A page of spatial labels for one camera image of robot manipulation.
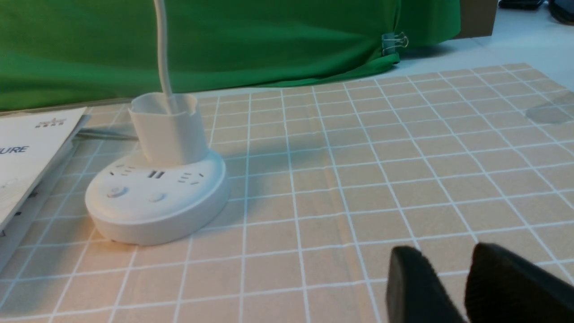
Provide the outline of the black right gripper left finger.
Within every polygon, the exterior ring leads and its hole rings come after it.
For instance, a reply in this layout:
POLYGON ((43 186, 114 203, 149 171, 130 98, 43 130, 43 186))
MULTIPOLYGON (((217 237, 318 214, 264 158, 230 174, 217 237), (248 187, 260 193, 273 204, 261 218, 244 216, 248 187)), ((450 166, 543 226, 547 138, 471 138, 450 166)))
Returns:
POLYGON ((386 289, 390 323, 465 323, 432 264, 416 248, 393 247, 386 289))

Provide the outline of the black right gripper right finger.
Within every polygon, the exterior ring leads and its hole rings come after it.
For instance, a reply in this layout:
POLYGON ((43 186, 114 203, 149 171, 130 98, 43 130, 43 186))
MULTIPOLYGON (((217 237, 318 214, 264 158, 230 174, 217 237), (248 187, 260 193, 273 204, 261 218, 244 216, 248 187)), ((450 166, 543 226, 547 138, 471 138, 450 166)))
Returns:
POLYGON ((494 243, 474 247, 465 287, 472 323, 571 323, 573 286, 494 243))

